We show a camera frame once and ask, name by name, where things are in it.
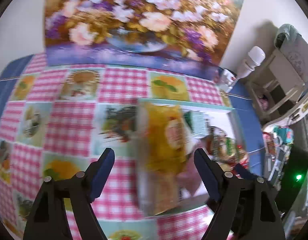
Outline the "round cookie green wrapper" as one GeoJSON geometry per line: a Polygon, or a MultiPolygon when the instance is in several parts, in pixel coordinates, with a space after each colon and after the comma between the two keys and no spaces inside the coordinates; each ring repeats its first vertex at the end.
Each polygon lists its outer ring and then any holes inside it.
{"type": "Polygon", "coordinates": [[[238,155],[235,139],[229,137],[227,133],[216,126],[211,127],[210,150],[212,155],[224,163],[236,163],[238,155]]]}

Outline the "yellow jelly packet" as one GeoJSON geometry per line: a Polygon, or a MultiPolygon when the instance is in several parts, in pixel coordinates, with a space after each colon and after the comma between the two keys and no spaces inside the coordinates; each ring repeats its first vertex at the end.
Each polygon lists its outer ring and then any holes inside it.
{"type": "Polygon", "coordinates": [[[141,104],[139,165],[147,172],[176,176],[188,161],[187,124],[179,105],[141,104]]]}

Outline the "red peanut snack packet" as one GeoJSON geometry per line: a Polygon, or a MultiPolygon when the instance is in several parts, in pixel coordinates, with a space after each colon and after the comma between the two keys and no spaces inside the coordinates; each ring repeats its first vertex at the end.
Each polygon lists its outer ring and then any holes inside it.
{"type": "Polygon", "coordinates": [[[248,169],[249,154],[241,145],[236,145],[236,159],[235,165],[233,167],[234,170],[237,168],[238,164],[240,164],[246,170],[248,169]]]}

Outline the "pink snack packet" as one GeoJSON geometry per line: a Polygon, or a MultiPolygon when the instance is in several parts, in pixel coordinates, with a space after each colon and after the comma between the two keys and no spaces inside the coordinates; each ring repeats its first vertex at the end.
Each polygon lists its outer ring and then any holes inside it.
{"type": "Polygon", "coordinates": [[[182,199],[189,199],[207,194],[206,188],[191,157],[185,164],[181,173],[176,176],[181,190],[182,199]]]}

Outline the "pale green barcode packet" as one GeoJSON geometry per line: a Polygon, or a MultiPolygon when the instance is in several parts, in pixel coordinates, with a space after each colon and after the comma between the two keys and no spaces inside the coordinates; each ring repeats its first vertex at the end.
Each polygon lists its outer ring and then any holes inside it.
{"type": "Polygon", "coordinates": [[[183,117],[191,130],[191,134],[195,138],[202,139],[209,135],[206,118],[203,112],[185,111],[183,117]]]}

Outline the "yellow cake snack packet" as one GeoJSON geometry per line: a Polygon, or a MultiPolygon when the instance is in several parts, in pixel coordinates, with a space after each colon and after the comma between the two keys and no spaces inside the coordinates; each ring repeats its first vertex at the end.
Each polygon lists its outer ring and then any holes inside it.
{"type": "Polygon", "coordinates": [[[178,203],[179,187],[172,174],[138,174],[138,204],[145,215],[159,215],[177,207],[178,203]]]}

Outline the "white teal-rimmed tray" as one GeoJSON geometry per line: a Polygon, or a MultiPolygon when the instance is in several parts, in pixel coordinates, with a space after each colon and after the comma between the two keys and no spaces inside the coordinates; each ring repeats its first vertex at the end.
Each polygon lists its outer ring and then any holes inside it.
{"type": "MultiPolygon", "coordinates": [[[[191,130],[189,126],[187,125],[187,136],[189,139],[189,142],[187,142],[187,150],[188,160],[193,157],[194,158],[194,152],[198,148],[202,148],[208,157],[212,160],[218,163],[221,168],[224,171],[232,171],[235,163],[224,163],[220,160],[217,160],[211,153],[210,150],[210,133],[211,133],[211,127],[216,126],[221,129],[223,129],[227,135],[233,139],[235,139],[237,145],[241,145],[245,149],[245,140],[242,134],[242,127],[241,123],[239,121],[238,114],[236,110],[232,107],[225,107],[225,106],[216,106],[216,105],[209,105],[205,103],[193,103],[189,101],[176,101],[176,100],[164,100],[164,99],[140,99],[138,102],[138,107],[136,109],[136,135],[135,135],[135,141],[137,142],[138,146],[136,149],[136,174],[140,172],[147,172],[139,165],[139,153],[140,153],[140,124],[141,124],[141,104],[143,102],[152,102],[156,105],[179,105],[182,110],[183,114],[185,111],[201,111],[204,113],[207,126],[208,126],[208,132],[209,135],[202,139],[197,139],[191,134],[191,130]]],[[[204,201],[208,197],[208,193],[189,198],[189,199],[182,199],[181,197],[181,190],[179,188],[179,203],[178,206],[170,209],[166,212],[179,212],[182,210],[188,209],[190,206],[201,206],[203,205],[204,201]]]]}

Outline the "checkered food-print tablecloth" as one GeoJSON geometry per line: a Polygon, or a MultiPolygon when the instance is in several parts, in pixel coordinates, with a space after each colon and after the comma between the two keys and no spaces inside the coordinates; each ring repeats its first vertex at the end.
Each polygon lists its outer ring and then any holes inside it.
{"type": "Polygon", "coordinates": [[[115,164],[92,207],[109,239],[200,239],[211,212],[204,205],[162,217],[138,208],[135,112],[140,98],[225,106],[210,81],[162,70],[74,64],[48,67],[33,55],[0,118],[0,219],[22,239],[35,196],[50,176],[69,179],[106,147],[115,164]]]}

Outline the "blue quilted cloth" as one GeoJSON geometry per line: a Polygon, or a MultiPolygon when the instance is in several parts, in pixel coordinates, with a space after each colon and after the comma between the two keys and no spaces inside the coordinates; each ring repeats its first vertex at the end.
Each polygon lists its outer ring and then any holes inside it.
{"type": "Polygon", "coordinates": [[[6,102],[26,65],[32,59],[33,54],[10,62],[0,75],[0,118],[6,102]]]}

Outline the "floral painting canvas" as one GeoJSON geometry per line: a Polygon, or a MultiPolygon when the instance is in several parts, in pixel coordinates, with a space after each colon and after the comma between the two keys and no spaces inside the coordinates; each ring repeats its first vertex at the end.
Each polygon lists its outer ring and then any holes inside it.
{"type": "Polygon", "coordinates": [[[104,63],[213,79],[244,0],[45,0],[50,66],[104,63]]]}

